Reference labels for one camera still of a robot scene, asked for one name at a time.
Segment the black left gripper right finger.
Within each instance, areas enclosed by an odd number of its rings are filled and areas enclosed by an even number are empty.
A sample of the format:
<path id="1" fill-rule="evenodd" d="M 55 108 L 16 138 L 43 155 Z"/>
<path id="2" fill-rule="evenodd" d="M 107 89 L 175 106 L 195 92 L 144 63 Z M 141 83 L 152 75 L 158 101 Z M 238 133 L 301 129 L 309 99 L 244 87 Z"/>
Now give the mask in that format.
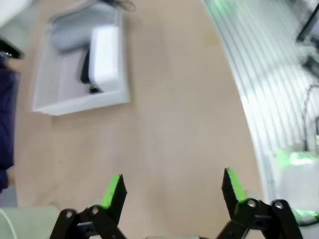
<path id="1" fill-rule="evenodd" d="M 279 199 L 266 204 L 249 198 L 231 168 L 224 169 L 221 189 L 230 221 L 218 239 L 244 239 L 250 230 L 260 231 L 266 239 L 299 238 L 299 226 L 287 201 Z"/>

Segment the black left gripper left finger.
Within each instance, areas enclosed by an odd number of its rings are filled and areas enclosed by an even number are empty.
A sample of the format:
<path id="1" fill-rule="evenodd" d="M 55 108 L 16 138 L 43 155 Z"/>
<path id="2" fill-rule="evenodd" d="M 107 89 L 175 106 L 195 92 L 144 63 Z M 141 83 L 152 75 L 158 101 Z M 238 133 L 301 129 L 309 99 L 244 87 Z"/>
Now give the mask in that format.
<path id="1" fill-rule="evenodd" d="M 100 204 L 82 212 L 64 209 L 60 212 L 51 239 L 125 239 L 118 227 L 127 195 L 122 174 L 113 175 Z"/>

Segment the person's right hand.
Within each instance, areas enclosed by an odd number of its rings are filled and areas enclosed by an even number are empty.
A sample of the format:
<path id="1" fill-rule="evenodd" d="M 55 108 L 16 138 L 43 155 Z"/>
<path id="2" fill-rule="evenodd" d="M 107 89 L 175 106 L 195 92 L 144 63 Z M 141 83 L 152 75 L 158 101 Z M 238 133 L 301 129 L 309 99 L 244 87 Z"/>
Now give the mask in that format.
<path id="1" fill-rule="evenodd" d="M 6 175 L 7 175 L 8 185 L 9 185 L 9 186 L 14 185 L 14 184 L 15 184 L 14 166 L 10 167 L 10 168 L 6 171 Z"/>

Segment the person's left hand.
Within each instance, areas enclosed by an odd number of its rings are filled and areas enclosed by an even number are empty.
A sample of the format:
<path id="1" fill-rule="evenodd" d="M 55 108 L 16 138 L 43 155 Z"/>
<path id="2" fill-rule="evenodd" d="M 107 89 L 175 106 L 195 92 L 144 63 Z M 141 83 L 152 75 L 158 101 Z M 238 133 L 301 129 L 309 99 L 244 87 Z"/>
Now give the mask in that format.
<path id="1" fill-rule="evenodd" d="M 9 58 L 6 60 L 5 66 L 10 71 L 21 73 L 24 66 L 24 59 Z"/>

